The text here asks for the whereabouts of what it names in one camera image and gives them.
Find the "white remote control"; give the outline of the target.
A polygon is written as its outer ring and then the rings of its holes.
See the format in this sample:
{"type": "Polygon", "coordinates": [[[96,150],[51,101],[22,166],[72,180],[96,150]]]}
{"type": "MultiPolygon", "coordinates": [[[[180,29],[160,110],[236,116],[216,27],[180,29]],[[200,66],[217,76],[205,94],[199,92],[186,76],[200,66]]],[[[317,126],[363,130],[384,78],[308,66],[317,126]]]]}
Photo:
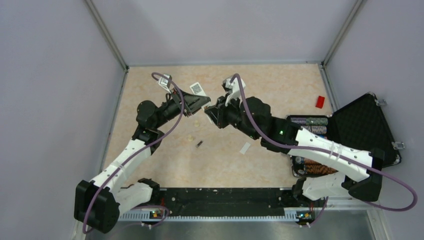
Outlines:
{"type": "Polygon", "coordinates": [[[205,111],[207,107],[212,106],[210,97],[206,94],[205,90],[199,82],[191,84],[189,88],[193,95],[200,97],[201,109],[203,111],[205,111]]]}

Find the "white battery cover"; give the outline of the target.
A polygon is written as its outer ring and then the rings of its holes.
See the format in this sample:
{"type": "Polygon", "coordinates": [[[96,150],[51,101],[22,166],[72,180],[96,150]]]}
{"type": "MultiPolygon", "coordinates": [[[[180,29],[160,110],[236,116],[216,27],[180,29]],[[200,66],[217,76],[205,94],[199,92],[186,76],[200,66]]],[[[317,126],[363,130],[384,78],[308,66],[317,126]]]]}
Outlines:
{"type": "Polygon", "coordinates": [[[249,143],[249,142],[246,142],[244,145],[243,145],[243,147],[240,149],[240,153],[242,154],[242,155],[245,155],[246,154],[246,152],[248,151],[248,149],[250,148],[250,146],[251,146],[251,144],[249,143]]]}

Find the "black AAA battery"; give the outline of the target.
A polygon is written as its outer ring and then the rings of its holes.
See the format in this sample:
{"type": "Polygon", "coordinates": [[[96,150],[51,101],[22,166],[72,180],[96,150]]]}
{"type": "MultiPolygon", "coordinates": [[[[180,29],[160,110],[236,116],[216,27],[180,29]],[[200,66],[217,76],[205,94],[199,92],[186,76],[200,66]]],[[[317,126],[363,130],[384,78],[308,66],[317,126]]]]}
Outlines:
{"type": "Polygon", "coordinates": [[[201,146],[201,145],[202,145],[202,143],[203,143],[203,142],[204,142],[204,141],[203,141],[203,140],[201,140],[199,143],[197,143],[197,144],[196,144],[196,146],[195,146],[195,147],[196,147],[196,148],[198,148],[199,146],[201,146]]]}

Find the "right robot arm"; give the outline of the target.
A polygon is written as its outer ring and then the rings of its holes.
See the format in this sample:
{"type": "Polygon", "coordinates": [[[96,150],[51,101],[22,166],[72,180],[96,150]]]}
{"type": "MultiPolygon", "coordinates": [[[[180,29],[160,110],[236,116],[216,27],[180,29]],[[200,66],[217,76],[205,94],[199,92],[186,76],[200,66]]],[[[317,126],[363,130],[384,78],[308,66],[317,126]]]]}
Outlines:
{"type": "Polygon", "coordinates": [[[274,117],[271,107],[256,97],[246,100],[254,122],[264,137],[254,128],[240,99],[226,104],[224,96],[208,106],[205,113],[223,129],[228,125],[275,153],[313,160],[334,169],[335,173],[299,179],[292,187],[294,202],[307,206],[324,197],[353,197],[365,202],[376,202],[382,188],[382,176],[371,171],[382,169],[385,153],[377,148],[359,150],[318,136],[303,126],[284,118],[274,117]]]}

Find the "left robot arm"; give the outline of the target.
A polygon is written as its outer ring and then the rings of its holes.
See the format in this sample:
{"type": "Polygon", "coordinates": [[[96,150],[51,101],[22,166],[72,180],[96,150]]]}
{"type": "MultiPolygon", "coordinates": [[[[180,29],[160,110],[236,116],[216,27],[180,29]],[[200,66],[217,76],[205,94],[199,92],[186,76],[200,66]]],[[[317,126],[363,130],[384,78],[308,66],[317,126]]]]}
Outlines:
{"type": "Polygon", "coordinates": [[[160,131],[161,126],[174,118],[178,124],[183,116],[194,115],[210,101],[208,96],[173,90],[160,106],[150,100],[138,105],[137,127],[124,150],[101,173],[76,186],[74,218],[82,223],[83,234],[92,230],[106,234],[122,214],[140,204],[154,207],[160,202],[158,183],[146,178],[127,187],[124,183],[169,135],[160,131]]]}

